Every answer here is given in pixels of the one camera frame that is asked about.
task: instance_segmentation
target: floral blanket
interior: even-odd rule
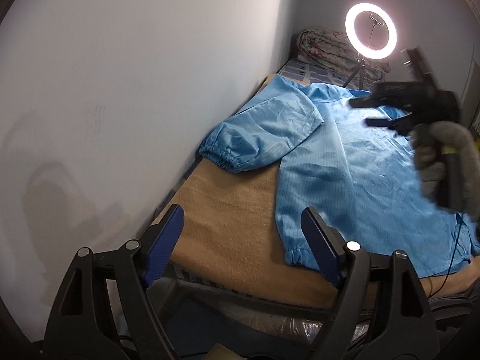
[[[349,76],[358,61],[358,53],[351,45],[347,34],[322,27],[308,27],[297,38],[298,59]],[[381,80],[390,72],[389,63],[382,60],[365,59],[368,81]]]

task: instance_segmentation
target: white wall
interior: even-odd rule
[[[474,41],[480,61],[480,25],[465,0],[302,0],[297,30],[321,25],[344,31],[345,15],[360,2],[380,6],[396,25],[398,43],[389,57],[392,73],[388,79],[409,79],[400,51],[419,45],[440,85],[462,96]]]
[[[16,0],[0,26],[0,294],[40,339],[81,246],[119,247],[286,61],[296,0]]]

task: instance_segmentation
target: hand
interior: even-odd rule
[[[480,219],[480,154],[470,132],[457,123],[435,122],[430,126],[430,134],[437,141],[457,149],[463,177],[462,195],[465,212],[472,221]],[[435,203],[435,191],[438,183],[446,176],[443,162],[436,162],[436,152],[431,146],[417,145],[412,137],[415,149],[413,163],[421,179],[421,193]]]

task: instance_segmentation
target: tan blanket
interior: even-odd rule
[[[154,223],[172,203],[183,207],[185,226],[171,259],[202,278],[276,302],[330,307],[336,290],[319,272],[285,264],[274,217],[278,167],[230,174],[203,159]],[[477,258],[450,275],[438,296],[466,290],[479,276]],[[425,292],[443,279],[422,279]]]

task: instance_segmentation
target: light stand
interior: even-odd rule
[[[371,32],[370,32],[370,38],[368,39],[368,46],[370,47],[370,42],[371,42],[371,36],[374,34],[374,29],[376,26],[383,27],[385,23],[377,20],[373,14],[370,14],[370,19],[371,19]],[[357,65],[353,68],[352,74],[350,77],[345,81],[345,84],[342,85],[343,88],[346,88],[347,85],[349,85],[350,81],[353,80],[353,78],[357,75],[357,73],[360,73],[360,78],[358,82],[358,89],[363,90],[363,81],[365,79],[365,58],[363,55],[358,53],[358,60],[357,60]]]

